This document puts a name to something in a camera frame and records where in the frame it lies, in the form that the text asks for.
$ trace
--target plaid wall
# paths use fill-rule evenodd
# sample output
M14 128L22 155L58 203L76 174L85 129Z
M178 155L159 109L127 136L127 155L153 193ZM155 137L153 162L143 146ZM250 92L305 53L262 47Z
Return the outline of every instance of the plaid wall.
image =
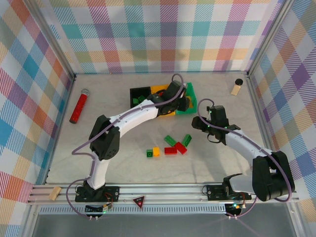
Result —
M253 82L316 234L316 0L296 0Z
M0 0L0 236L17 235L71 84L22 0Z
M199 72L244 71L282 1L39 0L39 6L78 73Z

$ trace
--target red cylinder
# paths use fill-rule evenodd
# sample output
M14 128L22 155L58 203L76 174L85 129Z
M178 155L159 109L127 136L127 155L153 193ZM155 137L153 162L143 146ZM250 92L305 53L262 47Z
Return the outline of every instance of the red cylinder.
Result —
M80 114L81 114L81 112L83 110L85 102L87 101L88 96L89 96L89 91L87 89L83 89L81 91L81 96L78 99L78 102L77 102L76 107L75 107L75 109L73 111L73 114L71 115L71 118L70 118L69 122L71 122L71 123L77 123L78 122L78 119L79 119Z

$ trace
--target gray floor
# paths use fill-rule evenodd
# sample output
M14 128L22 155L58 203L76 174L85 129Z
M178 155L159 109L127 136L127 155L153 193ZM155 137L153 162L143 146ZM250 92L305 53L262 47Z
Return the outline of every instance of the gray floor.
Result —
M89 157L72 156L71 151L88 140L96 119L104 114L117 115L129 109L129 89L170 83L172 74L79 75L75 82L61 128L48 183L69 183L86 177L90 170ZM234 81L244 78L238 73L182 73L186 82L192 82L198 101L211 98L223 105L231 124L241 127L253 140L262 145L257 120L246 83L239 94L230 94ZM69 118L82 89L90 90L85 108L77 124ZM207 103L202 105L206 115ZM196 115L178 115L147 121L126 133L120 141L120 151L111 160L106 181L113 183L171 183L220 182L227 175L245 172L249 164L237 152L223 144L208 142L206 134L191 127ZM163 138L171 135L182 141L191 134L188 152L175 157L163 154L167 146ZM146 158L146 149L160 147L159 158ZM89 152L88 146L83 149Z
M89 222L78 215L39 215L33 237L294 237L285 203L260 203L238 220L224 214L109 215Z

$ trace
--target white table surface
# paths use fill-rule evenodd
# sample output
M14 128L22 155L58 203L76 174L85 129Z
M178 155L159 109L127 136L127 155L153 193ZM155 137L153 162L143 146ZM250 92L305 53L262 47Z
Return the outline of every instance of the white table surface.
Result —
M237 96L230 94L234 81L244 79L238 73L182 73L192 82L197 100L211 98L223 105L230 124L236 124L253 140L263 144L250 101L246 83ZM70 97L65 119L57 143L48 183L69 183L88 175L90 157L73 156L71 151L88 140L96 119L122 113L130 108L129 89L170 83L172 74L79 75ZM69 122L82 89L90 96L77 124ZM207 102L202 104L206 116ZM249 169L247 161L223 144L208 142L206 133L193 129L196 114L159 117L147 121L126 133L120 140L118 154L111 159L106 182L111 183L172 183L222 182L223 178ZM165 156L163 140L170 135L182 141L192 136L185 155ZM146 158L146 149L160 147L159 158ZM86 146L82 151L89 152Z

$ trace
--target purple cable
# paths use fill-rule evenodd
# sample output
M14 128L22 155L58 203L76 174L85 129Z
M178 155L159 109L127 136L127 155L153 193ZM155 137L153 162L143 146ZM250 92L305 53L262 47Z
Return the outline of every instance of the purple cable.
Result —
M77 152L78 150L80 150L81 148L85 147L86 145L90 144L91 142L95 141L98 137L100 137L103 133L105 133L107 130L109 130L109 128L111 128L114 124L116 124L117 122L119 122L122 118L126 117L127 115L130 115L138 110L143 110L143 109L146 109L146 108L150 108L150 107L153 107L153 106L160 106L160 105L165 105L165 104L168 104L172 101L174 101L176 98L178 98L178 96L180 95L183 87L184 87L184 80L182 78L182 76L178 73L174 74L171 78L171 81L173 81L173 78L175 76L178 76L180 79L181 79L181 86L180 86L180 89L178 90L178 92L176 93L176 95L174 97L172 97L171 99L167 100L167 101L164 101L164 102L160 102L160 103L156 103L156 104L151 104L151 105L144 105L142 107L137 107L131 111L128 111L127 113L123 114L122 116L120 116L118 119L116 119L114 122L112 122L109 126L107 126L106 128L104 128L101 132L99 132L96 136L94 136L93 138L91 138L89 141L83 143L81 146L75 148L71 154L76 156L76 155L87 155L87 156L90 156L92 158L92 165L91 165L91 171L90 171L90 174L88 177L84 178L84 179L77 179L75 181L73 181L67 188L66 190L66 199L67 199L67 202L69 204L69 206L72 208L72 210L77 213L78 215L86 218L86 219L89 219L91 220L88 216L78 212L75 207L71 204L70 200L69 200L69 197L68 197L68 192L69 192L69 189L70 187L76 183L76 182L81 182L81 181L86 181L88 180L89 178L92 177L92 174L93 174L93 169L94 169L94 166L95 166L95 159L96 157L94 157L91 153L87 153L87 152Z
M204 99L200 100L200 102L197 104L197 114L198 114L199 118L200 118L206 125L208 125L208 126L210 126L210 127L213 127L213 128L219 129L219 130L223 130L223 131L226 131L226 132L231 132L231 133L233 133L233 134L236 134L237 136L239 136L239 137L245 139L245 140L246 140L247 142L249 142L251 145L255 146L258 150L260 150L260 151L261 151L262 153L264 153L266 156L268 156L268 157L272 160L272 162L276 165L276 167L279 169L279 171L281 172L281 174L282 174L282 176L283 176L283 178L284 178L284 180L285 180L285 182L286 182L286 186L287 186L287 188L288 188L288 196L287 196L287 199L282 200L282 199L275 198L275 200L280 201L280 202L287 202L287 201L291 200L291 199L292 199L292 188L291 188L291 185L290 185L290 181L288 180L288 178L287 178L287 176L286 176L284 170L281 168L281 166L280 166L279 163L276 161L276 159L274 159L273 156L270 155L270 154L269 154L268 152L266 152L265 150L262 150L261 147L260 147L257 143L253 142L253 141L252 141L251 139L249 139L248 137L245 137L245 136L241 135L240 133L235 132L235 131L230 130L230 129L226 129L226 128L223 128L223 127L214 126L214 125L208 123L207 121L205 121L205 120L203 119L203 117L201 116L200 112L199 112L199 107L200 107L201 103L202 103L203 101L206 101L206 100L212 102L212 106L215 105L214 101L212 101L211 99L204 98ZM251 207L250 207L245 213L243 213L243 214L241 214L241 215L239 215L239 216L243 216L243 215L247 214L247 213L253 208L253 206L255 205L255 203L257 202L257 200L258 200L258 198L256 197L256 199L255 199L255 201L253 202L253 204L251 205Z

